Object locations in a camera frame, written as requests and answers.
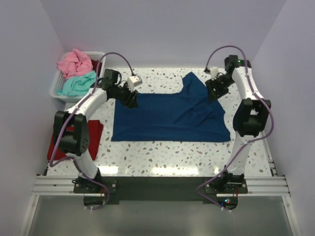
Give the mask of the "dark blue t shirt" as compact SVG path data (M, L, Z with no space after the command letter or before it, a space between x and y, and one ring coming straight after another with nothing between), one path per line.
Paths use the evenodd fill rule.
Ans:
M221 104L208 100L206 86L193 72L182 83L177 93L138 94L137 108L116 101L111 140L229 142Z

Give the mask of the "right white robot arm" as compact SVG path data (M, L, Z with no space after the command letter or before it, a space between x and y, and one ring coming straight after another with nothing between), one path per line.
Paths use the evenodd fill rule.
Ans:
M212 76L206 81L209 101L213 102L227 95L229 87L235 84L241 102L233 117L235 142L231 157L219 174L204 183L207 194L247 193L246 161L252 143L265 129L271 108L270 100L265 100L255 85L248 60L239 59L237 55L229 55L224 60L224 66L223 75L214 75L213 70L209 71Z

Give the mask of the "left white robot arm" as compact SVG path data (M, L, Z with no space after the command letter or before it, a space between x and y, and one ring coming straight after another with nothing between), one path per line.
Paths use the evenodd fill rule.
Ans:
M89 152L90 135L88 121L96 110L108 99L116 99L126 108L137 108L136 86L142 84L142 79L135 74L127 78L125 83L118 79L120 72L107 69L104 77L96 79L88 93L74 106L66 111L58 111L54 117L54 150L50 166L54 162L57 150L66 154L66 160L72 160L79 175L73 180L75 193L108 193L102 183L99 168L94 164Z

